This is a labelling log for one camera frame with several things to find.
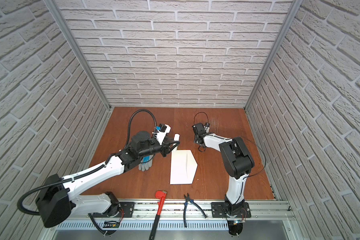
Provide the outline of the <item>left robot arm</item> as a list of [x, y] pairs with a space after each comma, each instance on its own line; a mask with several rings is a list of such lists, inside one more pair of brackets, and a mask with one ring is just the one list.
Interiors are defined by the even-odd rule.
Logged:
[[127, 146], [111, 154], [104, 162], [81, 172], [59, 177], [49, 176], [38, 190], [36, 206], [46, 228], [64, 222], [68, 217], [86, 214], [106, 214], [115, 216], [119, 202], [111, 192], [84, 196], [86, 190], [137, 167], [145, 157], [171, 153], [180, 143], [180, 136], [167, 137], [167, 131], [158, 130], [154, 134], [140, 131], [132, 137]]

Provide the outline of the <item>white glue stick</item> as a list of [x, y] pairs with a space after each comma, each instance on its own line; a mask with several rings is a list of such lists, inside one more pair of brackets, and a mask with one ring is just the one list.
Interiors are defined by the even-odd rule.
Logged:
[[174, 135], [174, 145], [179, 145], [180, 144], [180, 135], [179, 134], [175, 134]]

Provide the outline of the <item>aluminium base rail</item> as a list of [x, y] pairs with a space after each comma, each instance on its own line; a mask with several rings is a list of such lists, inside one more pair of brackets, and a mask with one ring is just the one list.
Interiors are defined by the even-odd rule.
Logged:
[[[156, 200], [125, 199], [132, 204], [114, 234], [101, 234], [88, 217], [71, 217], [56, 227], [45, 229], [40, 240], [147, 240], [158, 208]], [[213, 218], [212, 201], [196, 202], [205, 211], [184, 200], [166, 200], [157, 228], [156, 240], [301, 240], [303, 235], [287, 201], [248, 201], [250, 218]]]

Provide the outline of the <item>red pipe wrench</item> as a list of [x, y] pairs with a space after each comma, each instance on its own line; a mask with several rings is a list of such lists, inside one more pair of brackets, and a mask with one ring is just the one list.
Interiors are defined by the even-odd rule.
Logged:
[[152, 229], [151, 229], [149, 240], [154, 240], [154, 238], [155, 238], [166, 196], [167, 196], [167, 191], [157, 191], [155, 193], [155, 197], [160, 201], [158, 202], [158, 210], [157, 210], [156, 217], [155, 217]]

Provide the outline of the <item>cream envelope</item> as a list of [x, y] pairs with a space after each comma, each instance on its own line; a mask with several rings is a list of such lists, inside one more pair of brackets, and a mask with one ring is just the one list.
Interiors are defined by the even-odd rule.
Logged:
[[194, 181], [198, 164], [191, 150], [176, 150], [171, 154], [171, 185], [190, 185]]

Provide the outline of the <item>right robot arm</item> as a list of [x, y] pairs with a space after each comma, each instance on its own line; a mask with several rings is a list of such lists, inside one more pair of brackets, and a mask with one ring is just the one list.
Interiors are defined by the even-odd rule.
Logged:
[[212, 148], [222, 155], [223, 164], [229, 175], [229, 187], [223, 202], [212, 202], [214, 218], [235, 218], [242, 215], [250, 218], [249, 204], [244, 197], [247, 178], [255, 166], [246, 144], [240, 137], [224, 138], [209, 132], [210, 124], [197, 123], [192, 126], [194, 142], [203, 148]]

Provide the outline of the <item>blue grey work glove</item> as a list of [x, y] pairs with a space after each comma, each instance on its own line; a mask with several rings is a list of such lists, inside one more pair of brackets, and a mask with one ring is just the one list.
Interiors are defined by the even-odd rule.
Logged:
[[150, 155], [143, 157], [140, 164], [139, 164], [139, 170], [144, 172], [147, 171], [149, 168], [152, 167], [153, 164], [153, 158], [155, 155]]

